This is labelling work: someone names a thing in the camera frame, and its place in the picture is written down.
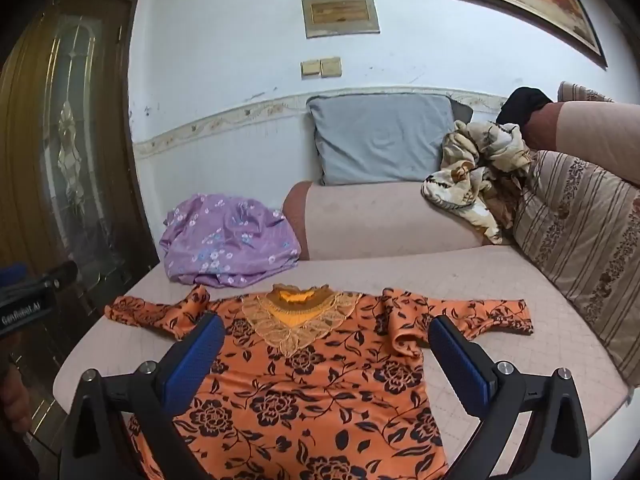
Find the person's left hand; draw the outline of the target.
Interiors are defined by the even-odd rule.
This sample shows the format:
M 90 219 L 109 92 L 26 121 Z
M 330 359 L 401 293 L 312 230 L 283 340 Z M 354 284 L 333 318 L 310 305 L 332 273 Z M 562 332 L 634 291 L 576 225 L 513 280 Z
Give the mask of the person's left hand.
M 29 392 L 14 364 L 1 379 L 1 406 L 6 419 L 17 434 L 26 434 L 32 426 Z

